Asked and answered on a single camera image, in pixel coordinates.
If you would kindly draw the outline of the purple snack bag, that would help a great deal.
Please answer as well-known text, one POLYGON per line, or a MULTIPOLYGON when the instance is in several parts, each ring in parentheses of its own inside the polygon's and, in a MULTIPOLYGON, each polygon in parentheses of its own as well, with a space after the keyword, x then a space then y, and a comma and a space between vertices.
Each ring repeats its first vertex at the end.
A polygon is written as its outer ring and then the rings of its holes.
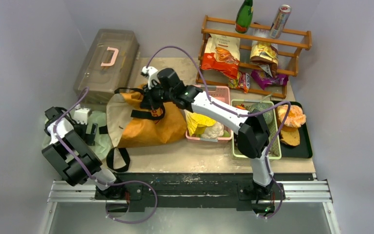
POLYGON ((262 70, 253 70, 250 75, 263 90, 272 85, 286 86, 289 78, 284 74, 278 74, 273 78, 262 70))

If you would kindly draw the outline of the green plastic grocery bag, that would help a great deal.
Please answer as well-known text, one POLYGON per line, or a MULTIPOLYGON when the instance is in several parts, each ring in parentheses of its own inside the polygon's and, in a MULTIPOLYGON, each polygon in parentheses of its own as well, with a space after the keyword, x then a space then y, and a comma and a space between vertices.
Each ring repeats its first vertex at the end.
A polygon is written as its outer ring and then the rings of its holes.
MULTIPOLYGON (((59 153, 61 157, 68 162, 73 159, 73 157, 70 155, 70 152, 63 147, 63 145, 58 141, 58 139, 55 136, 52 136, 54 123, 66 111, 67 109, 63 107, 52 107, 45 111, 46 121, 44 132, 46 134, 46 137, 44 138, 42 144, 41 153, 44 155, 48 152, 47 149, 49 149, 50 146, 54 146, 56 152, 59 153)), ((62 137, 66 135, 68 130, 74 130, 77 133, 78 123, 75 120, 73 120, 72 117, 74 111, 75 109, 68 113, 58 125, 57 132, 62 137)), ((89 146, 86 143, 85 144, 89 149, 92 150, 92 152, 99 158, 99 160, 103 161, 107 157, 109 151, 112 149, 112 141, 108 136, 106 113, 91 110, 91 114, 88 118, 88 126, 91 127, 92 123, 98 124, 98 130, 95 137, 95 145, 89 146)))

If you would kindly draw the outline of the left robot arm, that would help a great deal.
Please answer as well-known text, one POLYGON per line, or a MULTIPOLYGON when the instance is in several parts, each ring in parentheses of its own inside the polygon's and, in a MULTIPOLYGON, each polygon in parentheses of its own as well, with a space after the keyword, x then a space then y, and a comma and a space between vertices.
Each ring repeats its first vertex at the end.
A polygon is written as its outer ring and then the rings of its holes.
POLYGON ((114 154, 106 138, 104 115, 80 107, 71 111, 63 107, 47 109, 44 132, 50 141, 41 153, 69 185, 89 181, 96 185, 100 197, 121 199, 126 186, 102 163, 114 154))

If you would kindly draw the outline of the brown paper tote bag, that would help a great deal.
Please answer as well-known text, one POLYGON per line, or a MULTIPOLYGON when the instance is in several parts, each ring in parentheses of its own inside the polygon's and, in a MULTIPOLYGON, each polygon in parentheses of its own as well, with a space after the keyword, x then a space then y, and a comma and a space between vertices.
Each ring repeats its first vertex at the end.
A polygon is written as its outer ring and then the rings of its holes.
POLYGON ((148 102, 141 108, 148 94, 146 85, 117 88, 107 104, 107 123, 99 132, 112 141, 106 164, 116 173, 130 167, 128 148, 170 144, 185 138, 187 124, 179 108, 171 102, 159 102, 158 107, 148 102))

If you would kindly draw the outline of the green drink can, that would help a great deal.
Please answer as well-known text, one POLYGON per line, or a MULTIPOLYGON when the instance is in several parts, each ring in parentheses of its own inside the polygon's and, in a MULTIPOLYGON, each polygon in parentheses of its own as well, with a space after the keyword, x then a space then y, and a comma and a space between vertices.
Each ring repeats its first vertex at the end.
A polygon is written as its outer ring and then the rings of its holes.
POLYGON ((237 33, 244 34, 248 31, 253 18, 253 0, 244 0, 235 21, 237 33))

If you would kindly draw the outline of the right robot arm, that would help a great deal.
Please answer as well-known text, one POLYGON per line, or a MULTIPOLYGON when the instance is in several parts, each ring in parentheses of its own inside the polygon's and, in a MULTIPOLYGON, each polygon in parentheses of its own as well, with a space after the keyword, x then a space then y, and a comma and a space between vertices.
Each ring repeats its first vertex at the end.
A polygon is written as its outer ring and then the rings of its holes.
POLYGON ((266 198, 273 192, 273 173, 268 159, 270 131, 262 113, 235 108, 194 85, 185 85, 172 68, 158 71, 143 67, 148 79, 143 87, 142 109, 156 109, 171 102, 181 110, 207 116, 232 130, 238 150, 250 159, 255 195, 266 198))

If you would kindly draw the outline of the toy napa cabbage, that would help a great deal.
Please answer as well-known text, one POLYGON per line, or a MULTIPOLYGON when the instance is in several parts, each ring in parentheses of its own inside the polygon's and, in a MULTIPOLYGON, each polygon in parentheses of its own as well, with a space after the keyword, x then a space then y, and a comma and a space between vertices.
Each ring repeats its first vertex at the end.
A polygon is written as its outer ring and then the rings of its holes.
POLYGON ((216 123, 215 120, 207 116, 198 113, 192 113, 188 110, 185 110, 185 117, 187 130, 190 136, 201 135, 202 133, 204 133, 207 127, 211 127, 216 123))

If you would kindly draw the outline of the colourful snack packet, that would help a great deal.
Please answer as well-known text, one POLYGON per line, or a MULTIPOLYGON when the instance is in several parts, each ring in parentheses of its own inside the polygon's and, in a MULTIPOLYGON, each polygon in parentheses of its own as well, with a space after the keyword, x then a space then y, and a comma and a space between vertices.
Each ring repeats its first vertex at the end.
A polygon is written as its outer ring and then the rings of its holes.
POLYGON ((248 93, 250 89, 250 78, 248 73, 238 71, 236 78, 230 78, 227 86, 230 89, 239 89, 244 93, 248 93))

